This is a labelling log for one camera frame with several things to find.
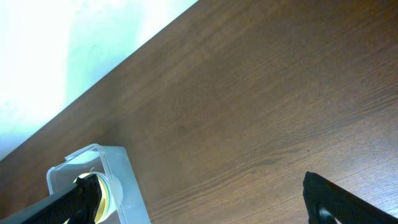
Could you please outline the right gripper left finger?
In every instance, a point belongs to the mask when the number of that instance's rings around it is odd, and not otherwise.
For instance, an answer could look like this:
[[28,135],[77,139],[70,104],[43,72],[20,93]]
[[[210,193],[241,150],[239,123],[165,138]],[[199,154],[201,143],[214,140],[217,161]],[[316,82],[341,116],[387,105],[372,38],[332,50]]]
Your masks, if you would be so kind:
[[61,191],[1,220],[2,224],[95,224],[102,191],[97,175],[77,178]]

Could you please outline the yellow plastic bowl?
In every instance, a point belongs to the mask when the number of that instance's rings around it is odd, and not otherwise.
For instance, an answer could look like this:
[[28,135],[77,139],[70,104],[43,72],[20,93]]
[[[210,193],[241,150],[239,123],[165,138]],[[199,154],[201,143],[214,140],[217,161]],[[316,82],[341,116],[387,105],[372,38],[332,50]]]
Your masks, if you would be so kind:
[[80,174],[77,178],[85,178],[89,175],[96,175],[99,181],[99,186],[101,189],[101,199],[99,201],[99,206],[94,218],[95,224],[99,224],[104,222],[108,217],[109,214],[112,213],[111,211],[111,197],[109,194],[108,185],[106,183],[106,177],[103,173],[100,172],[89,172]]

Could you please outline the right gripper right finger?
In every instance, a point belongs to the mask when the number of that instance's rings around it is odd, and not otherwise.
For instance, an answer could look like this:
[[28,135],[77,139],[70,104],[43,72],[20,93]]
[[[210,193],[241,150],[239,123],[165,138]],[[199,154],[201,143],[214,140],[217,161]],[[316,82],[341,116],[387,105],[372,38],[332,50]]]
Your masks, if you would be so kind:
[[310,224],[397,223],[396,217],[314,172],[305,174],[303,198]]

